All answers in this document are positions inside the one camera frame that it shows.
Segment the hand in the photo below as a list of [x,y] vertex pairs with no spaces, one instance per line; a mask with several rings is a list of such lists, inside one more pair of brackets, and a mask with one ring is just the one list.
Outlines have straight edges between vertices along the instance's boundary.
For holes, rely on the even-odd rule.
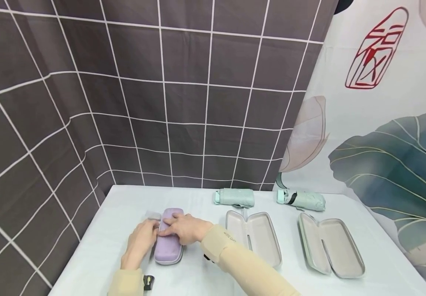
[[206,233],[213,227],[211,222],[195,218],[190,214],[174,213],[172,216],[173,218],[164,219],[164,222],[170,227],[160,231],[159,236],[176,234],[180,238],[180,243],[184,246],[201,242]]
[[121,269],[138,269],[142,258],[157,240],[159,222],[145,220],[129,236],[126,253],[121,258]]

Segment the white grid line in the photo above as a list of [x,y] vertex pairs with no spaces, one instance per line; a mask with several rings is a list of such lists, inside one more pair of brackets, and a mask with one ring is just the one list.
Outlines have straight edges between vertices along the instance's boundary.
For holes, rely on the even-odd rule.
[[[236,156],[231,156],[231,155],[194,155],[194,154],[190,154],[190,153],[159,151],[159,150],[147,149],[147,148],[142,148],[142,147],[134,147],[134,146],[120,146],[120,145],[111,145],[111,144],[103,144],[103,145],[104,146],[111,146],[111,147],[120,147],[120,148],[141,149],[141,150],[147,150],[147,151],[158,152],[158,153],[170,153],[170,154],[173,154],[173,155],[216,156],[216,157],[236,158]],[[264,162],[270,161],[269,159],[248,158],[248,157],[241,157],[241,156],[238,157],[238,158],[247,159],[247,160],[251,160],[251,161],[264,161]],[[282,160],[282,158],[273,159],[273,161],[279,161],[279,160]]]
[[[315,26],[315,21],[317,20],[317,15],[318,15],[318,11],[319,11],[319,9],[320,9],[320,5],[321,5],[321,3],[322,3],[322,0],[319,0],[319,2],[318,2],[318,7],[317,7],[317,10],[316,10],[316,12],[315,12],[315,17],[313,18],[312,27],[310,28],[310,33],[309,33],[309,35],[308,35],[308,40],[307,40],[307,43],[306,43],[306,45],[305,45],[305,50],[303,51],[302,59],[301,59],[301,61],[300,61],[299,71],[297,72],[297,77],[295,78],[295,83],[294,83],[294,88],[293,88],[293,90],[295,90],[295,87],[297,86],[297,81],[299,80],[300,70],[301,70],[301,67],[302,67],[302,65],[303,65],[303,60],[305,59],[305,55],[306,55],[306,53],[307,53],[307,48],[308,48],[308,45],[309,45],[309,43],[310,43],[310,38],[312,37],[313,27]],[[284,119],[282,119],[281,129],[284,127],[285,118],[287,117],[287,113],[288,113],[288,111],[289,111],[289,107],[290,107],[290,102],[292,101],[292,97],[293,97],[293,96],[294,96],[294,92],[292,92],[292,93],[290,94],[290,99],[289,99],[289,102],[288,102],[288,104],[287,104],[287,108],[285,108],[285,114],[284,114]],[[267,173],[269,172],[269,168],[270,168],[271,163],[272,163],[272,158],[273,158],[274,153],[276,152],[277,144],[278,144],[278,142],[279,142],[280,134],[281,134],[281,131],[279,131],[279,134],[278,134],[278,136],[277,136],[276,144],[275,144],[275,146],[274,146],[274,148],[273,148],[273,150],[272,150],[271,160],[269,161],[269,165],[267,165],[266,173],[264,174],[264,178],[262,179],[262,184],[264,184],[264,181],[266,180],[266,177],[267,177]]]
[[[128,118],[128,119],[134,119],[134,120],[139,120],[139,121],[150,121],[150,122],[157,122],[157,123],[167,123],[170,125],[205,125],[204,123],[197,123],[197,122],[166,122],[166,121],[160,121],[160,120],[154,120],[154,119],[143,119],[143,118],[135,118],[135,117],[129,117],[126,115],[117,115],[117,114],[108,114],[108,113],[100,113],[100,112],[85,112],[85,113],[79,113],[76,115],[72,115],[70,116],[70,119],[73,119],[75,117],[78,116],[82,116],[82,115],[104,115],[104,116],[114,116],[114,117],[122,117],[122,118]],[[235,125],[217,125],[217,124],[212,124],[212,123],[207,123],[206,125],[212,126],[212,127],[232,127],[232,128],[243,128],[243,127],[238,127]],[[271,128],[261,128],[261,127],[244,127],[245,129],[257,129],[257,130],[263,130],[263,131],[272,131],[272,132],[277,132],[277,131],[287,131],[287,130],[293,130],[293,128],[284,128],[284,129],[271,129]]]
[[[109,74],[102,74],[102,73],[95,73],[95,72],[86,72],[86,71],[58,71],[58,72],[51,72],[50,74],[43,76],[41,78],[37,78],[31,81],[26,81],[26,82],[22,82],[20,84],[16,84],[14,86],[5,88],[3,90],[0,90],[0,94],[3,93],[7,93],[11,90],[15,90],[19,87],[23,87],[26,85],[30,85],[32,83],[37,83],[37,82],[41,82],[41,81],[45,81],[48,78],[50,78],[51,76],[54,75],[61,75],[61,74],[88,74],[88,75],[97,75],[97,76],[104,76],[104,77],[110,77],[110,78],[120,78],[122,80],[131,80],[131,81],[140,81],[140,82],[151,82],[151,83],[162,83],[162,81],[158,81],[158,80],[145,80],[145,79],[137,79],[137,78],[129,78],[129,77],[121,77],[121,76],[114,76],[114,75],[109,75]],[[181,82],[181,81],[166,81],[166,84],[186,84],[186,85],[204,85],[207,86],[208,84],[206,83],[201,83],[201,82]],[[235,86],[235,85],[226,85],[226,84],[210,84],[210,86],[214,86],[214,87],[222,87],[222,88],[241,88],[241,89],[245,89],[245,90],[249,90],[250,87],[246,87],[246,86]],[[263,91],[272,91],[274,93],[305,93],[306,90],[273,90],[271,88],[252,88],[253,90],[263,90]]]
[[[170,136],[169,136],[169,120],[167,119],[167,98],[165,94],[165,72],[164,72],[164,50],[162,46],[162,29],[160,22],[160,0],[157,0],[157,16],[159,18],[159,39],[160,39],[160,64],[162,66],[162,88],[164,91],[164,109],[165,109],[165,125],[167,127],[167,144],[169,144],[169,160],[170,160],[170,174],[172,171],[172,156],[170,155]],[[174,178],[172,177],[172,187],[174,186]]]
[[[111,41],[111,35],[109,34],[109,28],[108,28],[108,23],[106,21],[106,15],[104,13],[103,1],[101,1],[101,0],[100,0],[100,6],[101,6],[101,12],[103,13],[104,24],[106,25],[106,32],[108,34],[109,45],[111,47],[111,52],[113,53],[114,66],[116,66],[116,73],[118,75],[121,93],[123,94],[123,100],[124,100],[124,103],[125,103],[125,106],[126,106],[127,116],[130,117],[129,108],[127,108],[127,102],[126,102],[126,96],[125,96],[125,93],[124,93],[123,83],[122,83],[120,75],[119,75],[119,69],[118,69],[118,63],[116,61],[116,55],[114,54],[113,42]],[[136,136],[134,135],[134,129],[132,128],[132,121],[131,120],[129,121],[129,126],[131,127],[132,138],[134,139],[134,145],[137,147]],[[139,150],[136,150],[136,153],[137,153],[137,159],[139,161],[139,169],[141,170],[142,184],[145,185],[144,175],[142,175],[142,165],[141,165],[141,157],[139,156]]]
[[[249,105],[250,105],[250,102],[251,102],[252,88],[254,86],[254,79],[256,78],[256,70],[257,70],[257,63],[259,62],[259,55],[261,53],[262,37],[264,35],[264,28],[266,27],[267,12],[269,11],[269,2],[270,2],[270,0],[267,0],[266,13],[264,13],[264,21],[262,23],[261,36],[260,36],[260,39],[259,39],[259,47],[257,48],[256,63],[254,64],[254,72],[252,73],[252,80],[251,80],[251,87],[250,87],[250,91],[249,91],[248,104],[245,108],[244,123],[243,123],[242,131],[241,131],[241,138],[240,138],[240,144],[239,144],[239,147],[238,147],[238,154],[236,155],[236,162],[234,163],[233,180],[234,180],[234,175],[236,174],[236,167],[238,166],[238,158],[239,158],[240,152],[241,152],[241,144],[242,144],[242,137],[244,135],[245,122],[248,118],[248,111],[249,111]],[[233,180],[231,180],[231,185],[229,186],[230,188],[233,187]]]
[[[52,6],[53,6],[53,9],[54,9],[54,12],[55,12],[55,16],[56,16],[57,21],[58,21],[58,25],[60,26],[60,30],[62,31],[63,38],[64,38],[65,43],[67,45],[67,49],[68,49],[68,51],[70,53],[70,57],[72,58],[72,63],[73,63],[73,66],[75,68],[76,75],[78,76],[78,81],[80,82],[81,90],[83,91],[83,95],[85,96],[86,105],[88,105],[88,109],[89,109],[89,111],[91,113],[91,119],[93,120],[93,124],[95,125],[95,129],[96,129],[96,132],[98,134],[98,138],[100,139],[100,143],[102,144],[103,143],[103,139],[101,139],[100,131],[98,130],[98,125],[96,124],[95,117],[94,117],[94,115],[92,113],[92,109],[91,109],[91,105],[90,105],[90,103],[88,101],[88,97],[86,96],[85,87],[83,86],[83,82],[81,80],[80,73],[78,72],[78,66],[76,65],[75,57],[73,56],[73,53],[72,53],[72,48],[70,47],[70,43],[68,42],[67,35],[65,34],[65,30],[63,29],[62,22],[60,20],[59,15],[58,15],[57,7],[55,6],[55,3],[54,3],[53,0],[51,0],[51,3],[52,3]],[[106,157],[106,162],[108,163],[108,166],[111,169],[111,165],[109,163],[108,155],[106,154],[106,151],[104,150],[104,147],[103,147],[103,152],[104,152],[104,156]],[[112,177],[113,177],[114,184],[116,184],[116,179],[114,179],[114,175],[112,175]]]
[[[141,172],[139,171],[125,171],[123,169],[113,169],[113,171],[121,171],[121,172],[125,172],[125,173],[135,173],[135,174],[140,174]],[[102,175],[106,174],[109,171],[105,171],[104,173],[102,173],[101,175],[99,175],[97,177],[100,178]],[[231,181],[238,181],[238,182],[244,182],[244,183],[249,183],[249,184],[256,184],[256,185],[260,185],[262,183],[254,183],[254,182],[250,182],[250,181],[243,181],[243,180],[238,180],[238,179],[229,179],[229,180],[214,180],[214,179],[207,179],[207,178],[198,178],[198,177],[190,177],[190,176],[171,176],[171,175],[164,175],[164,174],[157,174],[157,173],[149,173],[149,172],[143,172],[143,174],[147,174],[147,175],[158,175],[158,176],[164,176],[164,177],[172,177],[172,178],[190,178],[190,179],[196,179],[196,180],[208,180],[208,181],[218,181],[218,182],[231,182]]]
[[[24,34],[22,33],[21,28],[19,27],[19,23],[17,22],[16,17],[12,13],[12,10],[11,10],[11,7],[9,6],[9,3],[7,2],[7,0],[4,0],[4,1],[5,1],[5,4],[7,5],[8,10],[10,11],[10,14],[11,14],[13,20],[14,20],[14,23],[16,24],[17,30],[21,34],[22,40],[24,41],[24,44],[27,48],[27,51],[29,52],[30,57],[32,58],[32,61],[34,62],[35,68],[39,72],[39,75],[40,75],[42,81],[44,82],[45,89],[47,90],[47,92],[50,96],[50,100],[52,101],[52,104],[53,104],[55,110],[57,111],[58,118],[60,118],[60,121],[62,122],[62,125],[63,125],[65,131],[67,132],[68,138],[70,139],[70,143],[72,143],[73,149],[75,150],[76,157],[78,158],[78,160],[81,164],[81,158],[80,158],[80,155],[78,154],[78,151],[76,150],[75,143],[73,143],[72,136],[70,135],[65,123],[63,122],[62,115],[60,114],[60,111],[58,110],[57,104],[55,104],[55,100],[53,99],[52,93],[50,92],[49,87],[48,87],[47,83],[45,82],[44,76],[42,75],[42,72],[40,71],[39,65],[37,64],[37,62],[36,62],[36,60],[35,60],[35,58],[32,54],[32,51],[30,50],[29,44],[27,43],[27,40],[25,39]],[[81,166],[83,168],[83,171],[85,172],[86,179],[88,179],[88,183],[90,184],[91,188],[93,188],[93,185],[91,184],[90,178],[88,177],[88,172],[86,172],[85,166],[83,166],[83,165],[81,165]],[[98,197],[96,195],[95,195],[95,199],[97,200],[98,207],[99,207],[100,203],[98,202]]]
[[[92,194],[92,193],[94,193],[95,192],[95,189],[98,187],[98,183],[95,185],[95,187],[91,190],[91,192],[88,194],[88,196],[86,196],[85,197],[85,199],[83,199],[82,200],[82,202],[80,203],[80,205],[78,206],[78,208],[76,208],[76,211],[75,211],[75,214],[73,214],[73,217],[69,220],[69,221],[73,221],[73,219],[75,219],[75,216],[76,216],[76,213],[78,212],[78,210],[79,210],[79,208],[83,205],[83,203],[88,199],[88,197]],[[40,205],[36,210],[35,210],[35,212],[33,213],[33,215],[30,217],[30,219],[29,220],[27,220],[27,222],[26,222],[26,224],[24,224],[24,226],[19,230],[19,232],[18,233],[16,233],[16,235],[14,235],[14,237],[13,238],[11,238],[11,240],[15,240],[21,233],[22,233],[22,231],[23,230],[25,230],[25,228],[29,225],[29,223],[35,218],[35,216],[37,215],[37,213],[43,208],[43,206],[52,198],[54,196],[54,194],[50,194],[50,196],[42,203],[42,205]],[[44,259],[44,261],[42,261],[42,263],[39,265],[39,269],[41,268],[41,266],[42,266],[42,264],[44,264],[44,262],[45,262],[45,260],[48,258],[48,256],[50,256],[50,254],[51,254],[51,252],[52,252],[52,250],[54,249],[54,247],[57,245],[57,242],[58,242],[58,239],[57,239],[57,241],[55,242],[55,244],[54,244],[54,246],[52,247],[52,249],[51,249],[51,251],[47,254],[47,256],[45,257],[45,259]],[[2,247],[2,249],[0,250],[0,255],[1,255],[1,253],[10,245],[11,243],[10,242],[8,242],[4,247]],[[32,279],[32,277],[33,277],[33,275],[35,274],[36,272],[34,272],[33,274],[32,274],[32,276],[29,278],[29,280],[27,281],[27,283],[26,283],[26,285],[24,286],[24,288],[23,288],[23,290],[22,290],[22,292],[21,292],[21,295],[22,295],[22,293],[23,293],[23,291],[25,290],[25,287],[27,286],[27,284],[29,283],[29,281]]]
[[[55,135],[55,134],[57,134],[57,133],[59,133],[59,132],[61,132],[61,131],[63,131],[63,128],[60,128],[60,129],[58,129],[57,131],[55,131],[55,132],[53,132],[50,136],[52,136],[52,135]],[[36,147],[39,147],[39,146],[41,146],[41,144],[43,143],[43,142],[45,142],[47,139],[49,139],[50,137],[45,137],[43,140],[41,140],[38,144],[36,144],[32,149],[30,149],[30,152],[32,153],[35,149],[36,149]],[[131,146],[119,146],[119,145],[111,145],[111,144],[98,144],[98,145],[95,145],[95,146],[92,146],[92,147],[89,147],[88,149],[86,149],[85,150],[85,155],[84,155],[84,157],[83,157],[83,159],[81,160],[82,162],[84,162],[85,161],[85,159],[86,159],[86,153],[89,151],[89,150],[92,150],[92,149],[94,149],[94,148],[96,148],[96,147],[101,147],[101,146],[112,146],[112,147],[120,147],[120,148],[130,148],[130,149],[141,149],[141,150],[148,150],[148,151],[152,151],[152,152],[158,152],[158,153],[169,153],[169,152],[167,152],[167,151],[157,151],[157,150],[151,150],[151,149],[147,149],[147,148],[141,148],[141,147],[131,147]],[[183,154],[183,155],[191,155],[191,154],[187,154],[187,153],[182,153],[182,152],[171,152],[172,154]],[[16,161],[14,161],[11,165],[9,165],[6,169],[4,169],[4,171],[2,171],[1,173],[0,173],[0,178],[6,173],[6,172],[8,172],[11,168],[13,168],[14,166],[16,166],[18,163],[20,163],[21,161],[23,161],[23,159],[25,159],[25,157],[27,157],[29,155],[29,153],[26,153],[26,154],[24,154],[23,156],[21,156],[19,159],[17,159]],[[229,155],[205,155],[205,156],[214,156],[214,157],[228,157],[228,158],[235,158],[235,156],[229,156]],[[239,158],[241,158],[241,159],[246,159],[246,160],[256,160],[256,161],[264,161],[264,162],[268,162],[269,161],[269,159],[256,159],[256,158],[245,158],[245,157],[239,157]],[[273,159],[272,161],[278,161],[278,160],[281,160],[282,158],[278,158],[278,159]],[[79,166],[79,164],[75,167],[75,168],[73,168],[72,170],[70,170],[70,172],[72,172],[74,169],[76,169],[77,167]]]
[[[7,121],[9,122],[9,124],[11,125],[11,127],[13,128],[14,132],[16,133],[17,137],[19,138],[19,140],[21,141],[22,145],[24,146],[24,148],[27,151],[27,154],[29,154],[30,158],[32,159],[33,163],[35,164],[36,168],[38,169],[38,171],[40,172],[40,174],[42,175],[42,178],[44,179],[45,183],[47,184],[47,186],[50,188],[52,194],[55,194],[52,187],[50,186],[47,178],[45,178],[44,173],[42,172],[42,170],[40,169],[39,165],[36,163],[35,158],[32,156],[32,154],[29,152],[29,148],[27,147],[26,143],[24,142],[24,140],[22,139],[19,131],[17,131],[16,126],[14,125],[14,123],[11,121],[11,118],[9,118],[9,115],[7,114],[7,112],[4,110],[4,107],[1,105],[0,103],[0,109],[3,112],[4,116],[6,117]],[[60,205],[60,208],[62,209],[62,211],[64,212],[64,214],[66,215],[67,219],[69,219],[67,212],[65,211],[65,209],[63,208],[63,206],[60,203],[60,200],[57,198],[57,196],[55,196],[57,199],[58,204]],[[14,249],[17,250],[17,252],[19,252],[19,254],[27,261],[27,263],[40,275],[40,277],[42,278],[42,280],[49,286],[51,287],[51,284],[49,283],[49,281],[47,280],[47,278],[45,278],[45,276],[41,273],[41,271],[35,266],[35,264],[32,262],[32,260],[30,260],[30,258],[20,249],[20,247],[8,236],[8,234],[0,227],[0,233],[1,235],[11,244],[11,246],[14,247]]]
[[208,118],[208,97],[210,96],[210,72],[212,65],[212,44],[213,44],[213,21],[214,21],[214,0],[212,0],[212,18],[211,18],[211,28],[210,33],[210,49],[208,53],[208,78],[206,81],[206,106],[205,106],[205,127],[203,134],[203,160],[201,162],[201,188],[203,188],[203,176],[205,172],[205,147],[206,147],[206,123]]
[[[76,213],[78,213],[78,210],[81,208],[81,206],[83,205],[83,203],[85,203],[85,201],[88,199],[88,197],[93,193],[95,193],[95,189],[98,187],[99,183],[97,183],[95,185],[95,187],[93,188],[93,190],[81,201],[81,203],[78,205],[78,208],[76,208],[75,214],[73,214],[72,219],[70,220],[71,222],[75,219],[76,217]],[[55,247],[57,246],[58,241],[60,240],[60,237],[63,236],[63,234],[65,233],[65,231],[67,230],[68,226],[70,224],[67,224],[67,226],[62,230],[62,232],[60,233],[60,235],[57,237],[57,240],[55,241],[55,243],[52,246],[52,249],[48,252],[47,256],[45,256],[44,260],[41,262],[41,264],[39,265],[39,268],[42,267],[42,265],[45,263],[45,261],[47,261],[48,257],[51,255],[51,253],[53,252],[53,250],[55,249]],[[27,285],[30,283],[30,280],[32,280],[32,277],[35,275],[35,272],[33,272],[33,274],[29,277],[29,280],[27,280],[26,284],[24,285],[21,293],[19,294],[19,296],[22,296]]]
[[[0,12],[8,13],[7,9],[0,9]],[[60,16],[58,14],[44,14],[44,13],[32,13],[32,12],[17,12],[14,11],[14,14],[25,15],[25,16],[41,16],[45,18],[58,18],[58,19],[71,19],[74,21],[85,21],[85,22],[94,22],[94,23],[107,23],[110,25],[126,25],[129,27],[139,27],[139,28],[151,28],[151,29],[162,29],[162,30],[172,30],[172,31],[184,31],[184,32],[202,32],[206,34],[215,34],[215,35],[228,35],[228,36],[238,36],[238,37],[249,37],[249,38],[263,38],[263,39],[271,39],[271,40],[284,40],[284,41],[294,41],[294,42],[302,42],[302,43],[313,43],[313,44],[323,44],[322,41],[313,41],[313,40],[303,40],[297,38],[286,38],[286,37],[273,37],[273,36],[259,36],[259,35],[251,35],[251,34],[241,34],[236,32],[221,32],[221,31],[213,31],[213,30],[198,30],[198,29],[186,29],[186,28],[174,28],[174,27],[165,27],[162,26],[159,22],[159,25],[144,25],[144,24],[135,24],[135,23],[124,23],[124,22],[116,22],[116,21],[102,21],[99,19],[90,19],[90,18],[76,18],[74,16]]]

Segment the white table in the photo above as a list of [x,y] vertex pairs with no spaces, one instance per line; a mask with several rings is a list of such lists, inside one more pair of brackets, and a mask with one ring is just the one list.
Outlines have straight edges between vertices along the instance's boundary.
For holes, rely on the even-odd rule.
[[[182,208],[224,225],[225,213],[233,208],[213,205],[214,191],[113,186],[50,295],[105,296],[127,238],[146,211],[162,213],[165,208]],[[300,212],[277,204],[274,194],[254,192],[256,205],[248,209],[248,215],[269,213],[282,250],[278,270],[303,295],[426,295],[426,282],[377,221],[360,203],[338,194],[325,194],[326,211],[311,213],[318,220],[340,218],[345,222],[363,257],[366,273],[360,279],[342,280],[311,269],[299,237]],[[160,266],[145,260],[143,266],[145,274],[155,277],[154,289],[148,295],[243,295],[230,275],[203,258],[198,243],[188,246],[176,265]]]

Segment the purple umbrella case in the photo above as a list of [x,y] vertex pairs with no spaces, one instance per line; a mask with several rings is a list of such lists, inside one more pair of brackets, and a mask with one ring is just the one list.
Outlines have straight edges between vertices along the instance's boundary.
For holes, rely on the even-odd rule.
[[[179,208],[168,208],[162,215],[160,222],[160,230],[166,230],[169,226],[164,223],[164,218],[172,218],[173,213],[183,214],[183,210]],[[155,262],[161,265],[176,264],[182,259],[183,246],[179,242],[176,234],[170,236],[157,237],[157,245],[154,250]]]

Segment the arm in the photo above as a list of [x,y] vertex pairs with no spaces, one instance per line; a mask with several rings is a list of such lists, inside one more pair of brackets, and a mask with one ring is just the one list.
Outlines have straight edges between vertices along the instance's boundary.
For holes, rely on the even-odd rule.
[[173,214],[164,219],[170,225],[159,236],[177,234],[182,245],[200,242],[205,255],[240,284],[250,296],[300,296],[275,269],[250,250],[236,243],[220,225],[193,217]]
[[205,255],[232,275],[248,295],[300,296],[275,269],[236,243],[220,225],[214,225],[201,241]]
[[142,259],[157,239],[159,223],[146,220],[129,236],[126,253],[121,258],[121,268],[116,271],[109,287],[108,296],[144,295]]
[[144,295],[144,275],[140,268],[136,270],[119,269],[116,271],[109,287],[108,296],[142,296]]

